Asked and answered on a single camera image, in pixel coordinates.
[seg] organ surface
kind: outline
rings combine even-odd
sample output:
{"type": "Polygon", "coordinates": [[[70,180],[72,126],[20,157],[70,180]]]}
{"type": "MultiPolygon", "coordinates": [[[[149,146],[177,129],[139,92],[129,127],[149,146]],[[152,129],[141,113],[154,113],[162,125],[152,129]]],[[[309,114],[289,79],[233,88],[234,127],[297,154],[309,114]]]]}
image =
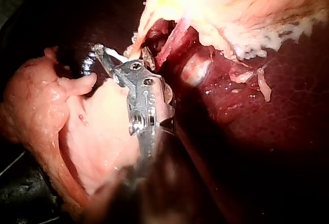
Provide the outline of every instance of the organ surface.
{"type": "Polygon", "coordinates": [[[118,168],[133,163],[138,143],[130,139],[128,90],[109,79],[84,97],[96,74],[68,79],[56,48],[23,64],[10,79],[0,104],[0,129],[21,142],[50,176],[72,215],[118,168]]]}

